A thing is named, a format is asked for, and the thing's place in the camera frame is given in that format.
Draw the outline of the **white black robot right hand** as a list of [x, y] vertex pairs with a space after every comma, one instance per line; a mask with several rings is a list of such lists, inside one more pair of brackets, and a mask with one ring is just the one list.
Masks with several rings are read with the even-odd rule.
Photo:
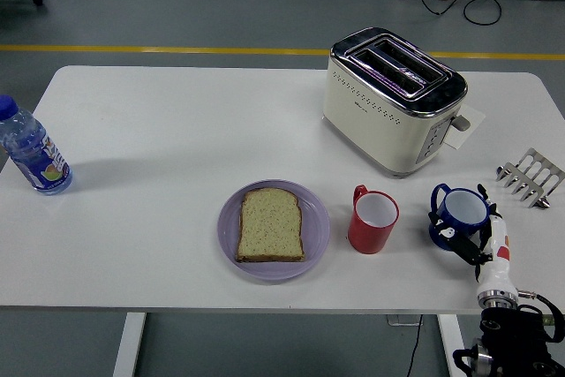
[[475, 268], [477, 299], [483, 308], [517, 307], [518, 293], [509, 277], [507, 225], [484, 186], [473, 191], [436, 185], [428, 227], [432, 241]]

